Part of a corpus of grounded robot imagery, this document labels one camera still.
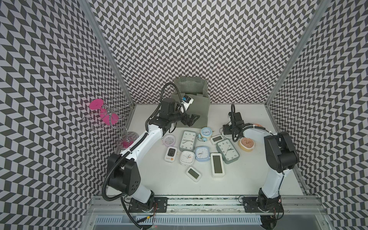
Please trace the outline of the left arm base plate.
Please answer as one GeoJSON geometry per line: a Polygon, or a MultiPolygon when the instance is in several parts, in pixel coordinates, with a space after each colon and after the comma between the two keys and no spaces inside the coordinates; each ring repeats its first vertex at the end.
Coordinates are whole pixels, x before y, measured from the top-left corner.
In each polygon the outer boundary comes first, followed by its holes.
{"type": "Polygon", "coordinates": [[[128,211],[132,213],[166,213],[168,207],[167,197],[151,197],[147,203],[142,203],[131,198],[128,211]]]}

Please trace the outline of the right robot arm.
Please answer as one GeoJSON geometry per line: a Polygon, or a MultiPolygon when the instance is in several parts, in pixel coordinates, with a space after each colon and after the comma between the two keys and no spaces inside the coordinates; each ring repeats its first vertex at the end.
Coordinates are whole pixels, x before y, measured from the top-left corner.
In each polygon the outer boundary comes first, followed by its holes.
{"type": "Polygon", "coordinates": [[[265,127],[245,123],[235,104],[231,104],[228,113],[229,123],[223,125],[224,135],[231,135],[231,140],[245,151],[255,148],[255,143],[264,144],[264,152],[269,171],[263,186],[259,189],[258,197],[254,200],[244,198],[245,211],[257,206],[260,212],[283,211],[280,189],[285,177],[299,162],[299,156],[291,137],[286,132],[272,133],[265,127]]]}

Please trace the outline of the green canvas bag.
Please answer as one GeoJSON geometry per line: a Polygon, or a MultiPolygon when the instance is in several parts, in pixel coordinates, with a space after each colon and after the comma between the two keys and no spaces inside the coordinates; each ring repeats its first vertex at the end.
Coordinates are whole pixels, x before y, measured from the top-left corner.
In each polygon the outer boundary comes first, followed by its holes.
{"type": "MultiPolygon", "coordinates": [[[[208,125],[208,113],[210,106],[210,96],[208,94],[208,80],[200,77],[180,77],[174,79],[173,83],[179,90],[181,99],[189,96],[193,103],[187,109],[187,114],[199,115],[199,119],[194,122],[192,128],[203,128],[208,125]]],[[[176,90],[171,94],[171,98],[179,102],[179,95],[176,90]]]]}

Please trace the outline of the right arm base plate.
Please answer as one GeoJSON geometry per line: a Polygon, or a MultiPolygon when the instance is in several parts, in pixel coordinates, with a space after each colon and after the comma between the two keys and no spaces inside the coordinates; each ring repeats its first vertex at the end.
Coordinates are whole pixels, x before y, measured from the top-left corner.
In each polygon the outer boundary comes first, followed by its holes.
{"type": "Polygon", "coordinates": [[[266,198],[259,197],[243,197],[241,199],[246,213],[283,213],[284,209],[281,204],[281,197],[266,198]]]}

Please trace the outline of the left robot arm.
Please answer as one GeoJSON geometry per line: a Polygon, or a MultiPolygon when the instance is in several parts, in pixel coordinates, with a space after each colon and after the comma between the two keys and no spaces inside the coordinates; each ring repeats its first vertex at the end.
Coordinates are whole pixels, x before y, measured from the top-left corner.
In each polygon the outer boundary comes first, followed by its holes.
{"type": "Polygon", "coordinates": [[[180,97],[179,102],[173,98],[162,99],[146,120],[145,132],[126,150],[108,158],[107,175],[102,185],[104,200],[123,199],[128,195],[142,210],[150,211],[153,208],[154,192],[140,184],[140,162],[173,123],[182,122],[190,127],[200,118],[199,115],[186,112],[193,101],[188,95],[180,97]]]}

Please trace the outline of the blue twin-bell alarm clock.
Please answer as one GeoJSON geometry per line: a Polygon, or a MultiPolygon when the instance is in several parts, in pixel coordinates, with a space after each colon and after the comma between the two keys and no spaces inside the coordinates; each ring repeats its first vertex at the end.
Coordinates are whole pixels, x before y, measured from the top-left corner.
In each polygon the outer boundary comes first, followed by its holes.
{"type": "Polygon", "coordinates": [[[199,141],[208,141],[211,137],[212,137],[212,134],[213,134],[213,131],[211,128],[209,127],[203,127],[201,130],[200,130],[200,133],[197,135],[197,139],[199,141]]]}

